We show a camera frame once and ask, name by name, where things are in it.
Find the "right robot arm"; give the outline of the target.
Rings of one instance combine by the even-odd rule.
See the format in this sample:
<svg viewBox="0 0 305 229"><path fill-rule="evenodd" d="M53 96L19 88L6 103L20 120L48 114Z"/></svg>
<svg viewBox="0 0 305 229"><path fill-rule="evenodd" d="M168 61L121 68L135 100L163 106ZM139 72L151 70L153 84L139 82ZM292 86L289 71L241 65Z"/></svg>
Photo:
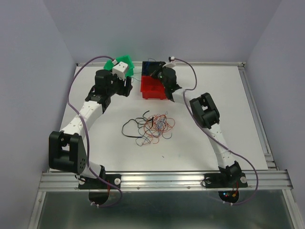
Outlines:
<svg viewBox="0 0 305 229"><path fill-rule="evenodd" d="M247 179L233 153L226 147L226 141L220 128L220 113L209 93L190 99L186 92L194 91L197 87L197 78L193 88L182 88L177 83L176 71L166 64L159 64L151 77L161 82L166 97L174 103L185 104L191 118L209 138L216 155L218 173L204 174L202 185L206 188L239 188L247 187Z"/></svg>

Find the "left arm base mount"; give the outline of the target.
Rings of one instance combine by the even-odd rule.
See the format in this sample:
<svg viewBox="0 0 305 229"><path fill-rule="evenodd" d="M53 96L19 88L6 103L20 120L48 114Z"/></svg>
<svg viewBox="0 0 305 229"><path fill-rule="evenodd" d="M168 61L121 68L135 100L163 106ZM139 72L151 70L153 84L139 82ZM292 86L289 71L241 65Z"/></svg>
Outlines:
<svg viewBox="0 0 305 229"><path fill-rule="evenodd" d="M105 168L102 167L101 176L97 178L94 174L89 171L89 175L76 175L75 178L78 180L78 189L80 190L108 190L111 189L120 189L122 175L119 173L108 173L105 171Z"/></svg>

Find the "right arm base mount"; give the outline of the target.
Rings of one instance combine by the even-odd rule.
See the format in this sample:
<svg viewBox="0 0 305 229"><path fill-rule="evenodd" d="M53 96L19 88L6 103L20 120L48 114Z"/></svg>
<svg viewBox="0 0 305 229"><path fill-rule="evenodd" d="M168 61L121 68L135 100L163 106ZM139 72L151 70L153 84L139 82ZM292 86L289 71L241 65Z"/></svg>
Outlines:
<svg viewBox="0 0 305 229"><path fill-rule="evenodd" d="M248 187L245 173L241 168L232 167L219 168L219 173L205 173L201 184L205 188L244 188Z"/></svg>

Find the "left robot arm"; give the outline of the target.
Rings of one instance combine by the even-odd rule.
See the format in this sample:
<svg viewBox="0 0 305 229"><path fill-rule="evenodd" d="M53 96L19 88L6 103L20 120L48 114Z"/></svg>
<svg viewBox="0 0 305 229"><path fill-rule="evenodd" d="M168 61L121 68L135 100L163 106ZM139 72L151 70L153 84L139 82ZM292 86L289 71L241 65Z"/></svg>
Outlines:
<svg viewBox="0 0 305 229"><path fill-rule="evenodd" d="M76 116L62 130L51 132L49 167L90 178L94 187L101 188L106 183L105 167L90 161L89 129L105 113L113 95L129 96L132 79L121 79L112 70L98 70L94 79Z"/></svg>

